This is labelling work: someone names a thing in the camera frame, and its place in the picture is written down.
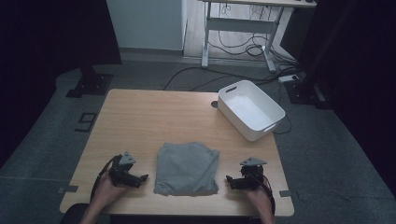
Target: white bin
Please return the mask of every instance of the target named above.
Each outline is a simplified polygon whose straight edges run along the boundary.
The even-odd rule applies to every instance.
[[[247,80],[221,89],[218,107],[251,142],[271,132],[285,117],[285,111],[271,97]]]

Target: gray cloth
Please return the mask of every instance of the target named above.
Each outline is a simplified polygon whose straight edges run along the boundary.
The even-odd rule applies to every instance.
[[[219,152],[200,143],[165,143],[158,153],[154,193],[209,195],[219,191],[215,175]]]

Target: table top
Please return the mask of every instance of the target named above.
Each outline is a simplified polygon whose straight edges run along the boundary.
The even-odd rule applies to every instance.
[[[263,5],[274,7],[315,7],[317,3],[312,1],[307,3],[305,0],[201,0],[203,2],[211,3],[230,3],[230,4],[244,4],[244,5]]]
[[[241,178],[239,162],[249,157],[267,161],[263,166],[276,200],[276,216],[291,216],[291,197],[276,148],[268,133],[249,142],[222,113],[211,106],[217,93],[185,91],[111,90],[104,102],[70,186],[61,203],[65,212],[74,203],[88,203],[98,173],[113,157],[129,151],[136,159],[131,175],[148,175],[139,189],[130,189],[105,211],[110,214],[257,216],[240,190],[230,189],[225,176]],[[165,143],[200,142],[219,151],[216,181],[219,192],[210,196],[163,196],[154,194],[157,154]]]

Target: wall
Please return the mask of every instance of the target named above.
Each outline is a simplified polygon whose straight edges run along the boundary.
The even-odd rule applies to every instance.
[[[187,0],[107,0],[120,48],[183,50]]]

